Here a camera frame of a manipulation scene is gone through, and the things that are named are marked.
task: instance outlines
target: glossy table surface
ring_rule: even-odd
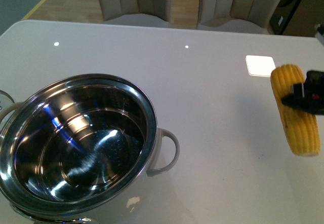
[[[324,70],[315,38],[21,21],[0,37],[0,51],[0,89],[15,101],[69,76],[113,74],[142,88],[158,125],[177,136],[175,167],[148,178],[149,197],[128,215],[110,220],[105,205],[87,215],[102,224],[323,223],[323,152],[290,152],[270,79],[246,65],[260,55]],[[173,152],[163,142],[158,164]],[[32,222],[0,195],[0,223]]]

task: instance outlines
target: corn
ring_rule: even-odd
[[[283,65],[271,73],[271,86],[283,130],[292,153],[298,156],[317,156],[320,151],[316,116],[282,104],[281,99],[291,92],[293,84],[304,83],[301,69],[293,64]]]

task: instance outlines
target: chair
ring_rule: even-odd
[[[199,30],[269,34],[267,27],[280,0],[200,0]]]
[[[170,27],[171,0],[99,0],[105,24]]]

